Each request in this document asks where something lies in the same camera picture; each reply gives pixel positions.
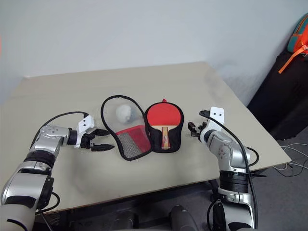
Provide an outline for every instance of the wooden paddle handle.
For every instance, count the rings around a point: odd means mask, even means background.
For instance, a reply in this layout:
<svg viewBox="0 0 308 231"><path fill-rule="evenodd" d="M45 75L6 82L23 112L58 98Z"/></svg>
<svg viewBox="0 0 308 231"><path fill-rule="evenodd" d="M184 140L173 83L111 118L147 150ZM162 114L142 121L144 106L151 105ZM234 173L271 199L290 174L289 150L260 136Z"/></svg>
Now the wooden paddle handle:
<svg viewBox="0 0 308 231"><path fill-rule="evenodd" d="M168 127L162 127L162 149L170 149Z"/></svg>

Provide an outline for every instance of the mesh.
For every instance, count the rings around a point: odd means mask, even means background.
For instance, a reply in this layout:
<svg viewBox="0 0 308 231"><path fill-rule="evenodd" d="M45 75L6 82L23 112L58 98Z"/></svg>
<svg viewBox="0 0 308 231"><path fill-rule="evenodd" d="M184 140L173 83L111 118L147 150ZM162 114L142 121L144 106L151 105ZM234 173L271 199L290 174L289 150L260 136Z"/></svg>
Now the mesh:
<svg viewBox="0 0 308 231"><path fill-rule="evenodd" d="M133 99L109 97L102 105L101 116L124 159L137 159L152 150L143 111Z"/></svg>

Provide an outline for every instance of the ping pong paddle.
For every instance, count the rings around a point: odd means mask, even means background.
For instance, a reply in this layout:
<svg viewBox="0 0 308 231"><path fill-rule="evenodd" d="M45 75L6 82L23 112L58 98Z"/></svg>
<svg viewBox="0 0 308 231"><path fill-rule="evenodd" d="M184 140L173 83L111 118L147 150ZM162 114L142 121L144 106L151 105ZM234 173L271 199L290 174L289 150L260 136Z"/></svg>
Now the ping pong paddle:
<svg viewBox="0 0 308 231"><path fill-rule="evenodd" d="M169 103L157 103L150 107L147 118L151 127L162 132L162 149L170 149L168 133L181 122L178 108Z"/></svg>

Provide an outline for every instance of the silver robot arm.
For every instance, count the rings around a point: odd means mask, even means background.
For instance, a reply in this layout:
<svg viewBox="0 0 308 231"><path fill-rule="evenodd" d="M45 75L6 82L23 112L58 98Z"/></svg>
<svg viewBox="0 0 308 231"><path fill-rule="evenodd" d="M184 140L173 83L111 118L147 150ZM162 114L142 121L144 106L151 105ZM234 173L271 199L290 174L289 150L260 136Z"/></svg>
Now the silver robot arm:
<svg viewBox="0 0 308 231"><path fill-rule="evenodd" d="M211 107L208 116L224 124L224 110ZM213 204L213 230L232 231L240 228L254 228L252 197L248 192L248 179L242 150L230 136L222 132L222 128L207 120L199 126L200 133L195 125L189 122L188 128L192 136L206 145L218 159L220 171L220 186L218 196L220 202ZM247 160L253 152L245 147Z"/></svg>
<svg viewBox="0 0 308 231"><path fill-rule="evenodd" d="M95 129L90 115L79 122L76 130L53 125L42 127L25 160L4 185L0 198L0 230L32 230L35 211L49 203L54 181L51 172L61 146L109 150L114 146L92 142L95 135L107 134L105 130Z"/></svg>

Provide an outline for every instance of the table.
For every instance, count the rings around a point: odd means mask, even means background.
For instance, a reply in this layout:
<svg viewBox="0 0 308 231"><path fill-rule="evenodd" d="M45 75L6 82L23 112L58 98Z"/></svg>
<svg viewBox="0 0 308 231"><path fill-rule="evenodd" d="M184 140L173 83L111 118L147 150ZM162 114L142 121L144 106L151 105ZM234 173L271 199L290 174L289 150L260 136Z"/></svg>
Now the table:
<svg viewBox="0 0 308 231"><path fill-rule="evenodd" d="M219 177L216 157L190 136L188 121L211 106L225 109L225 125L244 145L256 149L260 161L253 170L286 163L290 158L237 99L227 84L204 62L60 74L24 79L0 114L0 187L24 160L34 134L51 117L85 111L102 128L103 101L116 94L135 99L145 111L163 98L184 112L182 144L171 154L150 153L124 160L117 148L107 152L63 147L52 177L61 197L55 210L76 208ZM67 115L53 124L75 128L81 115ZM100 140L116 144L112 136ZM52 197L50 205L55 203Z"/></svg>

